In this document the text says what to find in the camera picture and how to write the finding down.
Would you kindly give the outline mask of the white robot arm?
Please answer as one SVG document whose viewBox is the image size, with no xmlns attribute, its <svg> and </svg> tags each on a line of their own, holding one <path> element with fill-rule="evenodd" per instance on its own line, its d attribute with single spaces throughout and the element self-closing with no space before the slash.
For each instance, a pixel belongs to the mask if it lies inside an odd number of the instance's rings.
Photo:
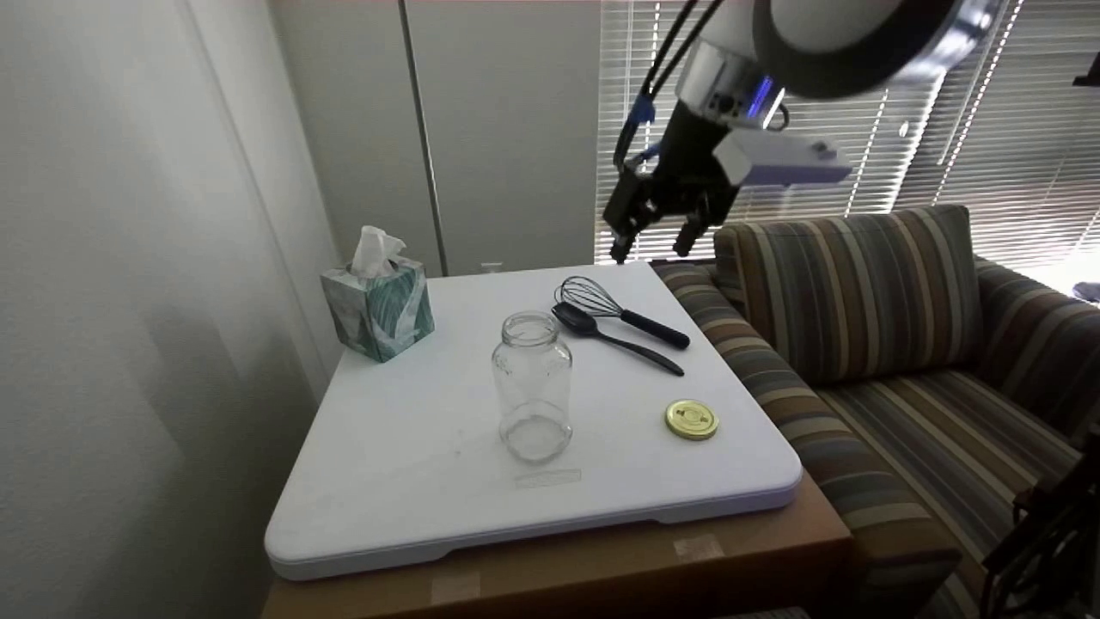
<svg viewBox="0 0 1100 619">
<path fill-rule="evenodd" d="M 623 120 L 619 183 L 602 209 L 609 254 L 662 216 L 687 254 L 743 187 L 836 187 L 850 165 L 827 143 L 774 132 L 785 98 L 844 101 L 925 83 L 963 62 L 1003 0 L 709 0 L 679 49 L 675 13 Z"/>
</svg>

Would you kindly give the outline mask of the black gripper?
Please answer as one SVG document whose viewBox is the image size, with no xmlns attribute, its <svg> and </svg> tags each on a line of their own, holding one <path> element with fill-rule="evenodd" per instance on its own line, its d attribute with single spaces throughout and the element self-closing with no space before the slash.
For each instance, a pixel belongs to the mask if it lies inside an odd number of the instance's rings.
<svg viewBox="0 0 1100 619">
<path fill-rule="evenodd" d="M 616 138 L 611 165 L 619 183 L 602 209 L 602 222 L 616 231 L 609 248 L 616 265 L 625 265 L 637 235 L 665 212 L 689 212 L 674 242 L 679 258 L 689 254 L 697 239 L 710 224 L 721 224 L 736 201 L 736 187 L 725 179 L 714 160 L 714 146 L 729 136 L 729 126 L 697 118 L 685 102 L 674 108 L 655 146 L 655 169 L 640 176 L 640 160 L 629 160 L 625 147 L 632 146 L 640 123 L 654 118 L 655 102 L 640 101 Z"/>
</svg>

